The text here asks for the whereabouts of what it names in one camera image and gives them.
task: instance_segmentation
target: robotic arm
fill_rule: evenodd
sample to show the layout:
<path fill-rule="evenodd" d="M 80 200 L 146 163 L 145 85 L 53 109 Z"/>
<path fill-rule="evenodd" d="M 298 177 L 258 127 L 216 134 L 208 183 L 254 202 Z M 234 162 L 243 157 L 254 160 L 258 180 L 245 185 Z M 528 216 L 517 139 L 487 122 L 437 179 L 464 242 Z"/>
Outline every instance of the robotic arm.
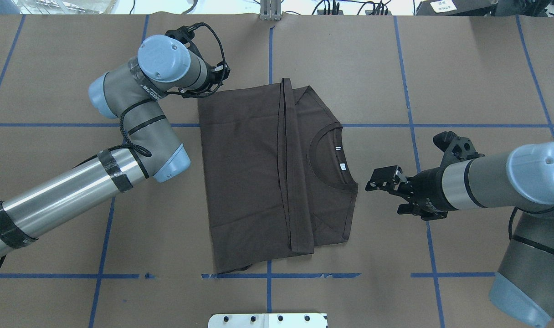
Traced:
<path fill-rule="evenodd" d="M 202 60 L 192 41 L 194 31 L 202 26 L 210 29 L 221 48 L 222 62 L 215 67 Z M 186 170 L 190 159 L 157 101 L 169 94 L 212 95 L 229 73 L 221 42 L 205 23 L 144 40 L 137 56 L 89 87 L 99 112 L 119 118 L 125 143 L 22 195 L 0 201 L 0 258 L 145 179 L 153 176 L 163 182 Z M 167 92 L 173 87 L 179 92 Z"/>
<path fill-rule="evenodd" d="M 514 206 L 523 211 L 496 273 L 490 301 L 534 327 L 554 318 L 554 143 L 524 145 L 484 156 L 452 131 L 433 138 L 444 152 L 438 168 L 406 177 L 400 166 L 374 170 L 366 191 L 383 190 L 408 203 L 398 214 L 423 220 L 451 210 Z"/>

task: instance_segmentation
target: white label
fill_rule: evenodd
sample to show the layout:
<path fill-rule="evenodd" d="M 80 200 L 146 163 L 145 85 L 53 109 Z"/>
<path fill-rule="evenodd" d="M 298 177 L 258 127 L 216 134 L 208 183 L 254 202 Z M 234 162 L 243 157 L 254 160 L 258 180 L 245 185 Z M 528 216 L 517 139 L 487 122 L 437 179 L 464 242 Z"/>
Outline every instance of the white label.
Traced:
<path fill-rule="evenodd" d="M 441 1 L 431 2 L 431 7 L 433 7 L 433 10 L 435 10 L 435 12 L 437 13 L 457 10 L 457 7 L 453 4 L 452 0 L 441 0 Z"/>

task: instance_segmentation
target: white bracket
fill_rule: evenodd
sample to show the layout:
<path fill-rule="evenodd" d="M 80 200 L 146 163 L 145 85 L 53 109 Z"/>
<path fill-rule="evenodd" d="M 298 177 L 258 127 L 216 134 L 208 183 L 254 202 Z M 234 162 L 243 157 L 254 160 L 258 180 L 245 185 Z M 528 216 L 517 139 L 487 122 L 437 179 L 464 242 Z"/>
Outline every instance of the white bracket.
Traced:
<path fill-rule="evenodd" d="M 281 21 L 281 0 L 259 0 L 262 21 Z"/>
<path fill-rule="evenodd" d="M 328 315 L 326 313 L 213 315 L 208 321 L 208 328 L 328 328 Z"/>

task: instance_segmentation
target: black cloth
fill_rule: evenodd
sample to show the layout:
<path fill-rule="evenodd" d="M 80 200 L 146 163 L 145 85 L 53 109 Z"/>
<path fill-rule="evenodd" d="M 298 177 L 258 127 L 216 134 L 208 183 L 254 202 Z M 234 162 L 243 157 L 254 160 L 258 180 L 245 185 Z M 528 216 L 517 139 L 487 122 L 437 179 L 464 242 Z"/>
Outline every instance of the black cloth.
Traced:
<path fill-rule="evenodd" d="M 217 272 L 348 241 L 358 184 L 311 87 L 217 92 L 198 112 Z"/>

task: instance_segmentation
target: light blue cap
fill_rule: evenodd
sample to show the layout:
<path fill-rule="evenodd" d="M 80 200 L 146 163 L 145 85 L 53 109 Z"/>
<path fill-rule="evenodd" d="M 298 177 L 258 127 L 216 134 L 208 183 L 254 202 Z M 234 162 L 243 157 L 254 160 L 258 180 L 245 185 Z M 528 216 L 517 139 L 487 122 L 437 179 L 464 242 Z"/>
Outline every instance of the light blue cap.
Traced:
<path fill-rule="evenodd" d="M 184 144 L 174 152 L 174 154 L 167 160 L 167 162 L 154 174 L 154 178 L 158 182 L 167 181 L 178 174 L 185 171 L 190 166 L 190 158 L 186 154 Z"/>
<path fill-rule="evenodd" d="M 496 272 L 490 301 L 502 312 L 529 326 L 544 328 L 552 319 L 538 304 L 510 280 Z"/>
<path fill-rule="evenodd" d="M 107 104 L 107 99 L 105 98 L 104 85 L 107 73 L 104 73 L 100 78 L 91 83 L 89 86 L 89 99 L 91 100 L 93 106 L 98 109 L 98 112 L 100 112 L 103 116 L 106 118 L 116 118 L 117 116 L 111 112 L 109 105 Z"/>
<path fill-rule="evenodd" d="M 190 51 L 178 40 L 165 35 L 150 36 L 137 51 L 139 67 L 152 80 L 175 82 L 190 68 Z"/>
<path fill-rule="evenodd" d="M 531 202 L 554 204 L 554 142 L 516 148 L 506 162 L 508 180 Z"/>

